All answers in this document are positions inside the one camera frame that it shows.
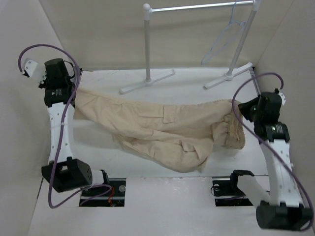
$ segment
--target beige pants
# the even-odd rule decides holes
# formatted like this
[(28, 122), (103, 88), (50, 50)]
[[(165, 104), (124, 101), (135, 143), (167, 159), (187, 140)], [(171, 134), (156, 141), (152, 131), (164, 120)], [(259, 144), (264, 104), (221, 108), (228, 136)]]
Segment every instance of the beige pants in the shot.
[(236, 149), (245, 145), (243, 128), (230, 100), (162, 105), (80, 88), (75, 105), (75, 118), (82, 113), (101, 124), (124, 150), (179, 172), (201, 167), (214, 145)]

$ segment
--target white enclosure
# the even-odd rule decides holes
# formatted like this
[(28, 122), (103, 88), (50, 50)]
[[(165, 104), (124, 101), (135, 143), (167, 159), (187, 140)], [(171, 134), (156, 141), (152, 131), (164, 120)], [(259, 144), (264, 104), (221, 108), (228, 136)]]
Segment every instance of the white enclosure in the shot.
[[(158, 8), (224, 1), (228, 0), (149, 3)], [(253, 171), (268, 189), (263, 154), (247, 132), (243, 150), (216, 148), (203, 171), (183, 174), (123, 152), (99, 126), (76, 120), (74, 139), (80, 159), (92, 168), (105, 169), (110, 177), (128, 178), (126, 206), (81, 208), (77, 195), (58, 209), (48, 207), (48, 184), (44, 181), (40, 185), (40, 167), (47, 164), (50, 152), (44, 91), (20, 75), (18, 55), (36, 43), (64, 47), (85, 69), (111, 69), (84, 71), (81, 86), (120, 96), (120, 87), (145, 79), (145, 70), (130, 70), (145, 65), (142, 14), (145, 2), (0, 0), (1, 235), (297, 235), (261, 230), (253, 207), (214, 206), (211, 177), (227, 176), (234, 169)], [(310, 96), (314, 94), (311, 83), (314, 81), (314, 9), (313, 0), (263, 0), (237, 63), (239, 66), (250, 61), (259, 72), (273, 70), (283, 75), (287, 103), (282, 119), (292, 130), (290, 156), (313, 201), (314, 110)], [(205, 91), (202, 85), (223, 75), (227, 69), (196, 67), (226, 26), (230, 11), (225, 8), (154, 17), (152, 66), (175, 67), (176, 75), (154, 87), (126, 94), (125, 98), (165, 104), (231, 99), (241, 82), (250, 78), (250, 72)], [(236, 8), (235, 17), (245, 20), (249, 11), (250, 7)], [(233, 28), (227, 36), (237, 30)], [(237, 42), (208, 66), (229, 66)], [(35, 49), (25, 56), (41, 63), (63, 57), (52, 49)], [(152, 70), (152, 75), (162, 71)], [(267, 80), (260, 85), (270, 90), (278, 84)], [(245, 102), (255, 96), (254, 84), (249, 84), (238, 100)], [(68, 194), (54, 193), (53, 200), (59, 202)], [(308, 231), (301, 235), (314, 234)]]

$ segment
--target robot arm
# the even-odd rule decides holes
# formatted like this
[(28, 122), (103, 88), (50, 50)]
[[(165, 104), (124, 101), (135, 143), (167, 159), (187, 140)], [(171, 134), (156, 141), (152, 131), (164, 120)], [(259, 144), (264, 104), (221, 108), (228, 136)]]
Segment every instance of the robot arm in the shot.
[[(24, 63), (25, 75), (35, 79), (39, 88), (45, 89), (45, 104), (50, 117), (51, 150), (47, 166), (42, 167), (42, 175), (49, 182), (55, 161), (62, 115), (65, 105), (74, 89), (63, 59), (53, 59), (40, 65), (26, 59)], [(98, 184), (109, 184), (107, 173), (104, 170), (92, 170), (90, 166), (78, 159), (74, 149), (73, 115), (74, 99), (68, 107), (63, 123), (63, 138), (61, 150), (54, 174), (53, 188), (57, 192), (69, 191)]]
[[(274, 93), (263, 92), (258, 98), (239, 105), (242, 115), (254, 122), (254, 132), (270, 145), (291, 168), (289, 158), (289, 132), (285, 124), (278, 122), (282, 99)], [(256, 219), (263, 229), (299, 231), (309, 222), (313, 213), (305, 208), (295, 180), (283, 164), (265, 145), (264, 153), (269, 183), (268, 194), (249, 171), (234, 171), (231, 174), (232, 188), (241, 190), (256, 207)]]

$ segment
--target white platform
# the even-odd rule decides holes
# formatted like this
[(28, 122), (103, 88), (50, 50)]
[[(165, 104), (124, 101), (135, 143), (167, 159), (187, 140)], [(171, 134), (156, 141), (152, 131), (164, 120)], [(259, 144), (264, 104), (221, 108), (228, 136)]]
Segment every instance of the white platform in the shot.
[[(258, 181), (266, 184), (268, 178)], [(48, 207), (44, 187), (29, 236), (297, 235), (260, 229), (253, 206), (216, 207), (211, 186), (210, 177), (128, 178), (125, 207), (76, 207), (77, 197), (58, 209)]]
[[(167, 70), (152, 70), (152, 76)], [(247, 71), (215, 88), (205, 90), (203, 85), (224, 74), (227, 69), (177, 68), (176, 74), (152, 87), (119, 95), (119, 88), (142, 81), (145, 70), (85, 71), (81, 86), (113, 96), (163, 104), (198, 104), (218, 99), (232, 99), (241, 83), (249, 79)], [(256, 97), (253, 83), (240, 93), (238, 100), (247, 102)], [(257, 140), (248, 132), (243, 150), (215, 148), (200, 172), (178, 173), (159, 164), (120, 150), (112, 141), (111, 134), (91, 121), (77, 120), (74, 124), (74, 139), (79, 159), (92, 168), (104, 169), (111, 178), (120, 177), (198, 177), (229, 176), (235, 169), (251, 170), (255, 175), (267, 174), (266, 164)]]

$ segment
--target rectangular slot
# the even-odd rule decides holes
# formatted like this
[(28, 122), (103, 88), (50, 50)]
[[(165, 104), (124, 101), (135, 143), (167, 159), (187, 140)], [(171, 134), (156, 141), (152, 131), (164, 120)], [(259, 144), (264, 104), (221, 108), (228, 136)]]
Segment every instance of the rectangular slot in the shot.
[(216, 198), (216, 207), (252, 206), (247, 197)]
[[(126, 179), (125, 178), (112, 178), (109, 179), (110, 185), (114, 189), (104, 194), (103, 196), (95, 197), (83, 203), (81, 207), (124, 207), (125, 206), (125, 193), (126, 193)], [(99, 195), (106, 191), (106, 187), (91, 188), (83, 191), (80, 197), (80, 204), (92, 197)]]

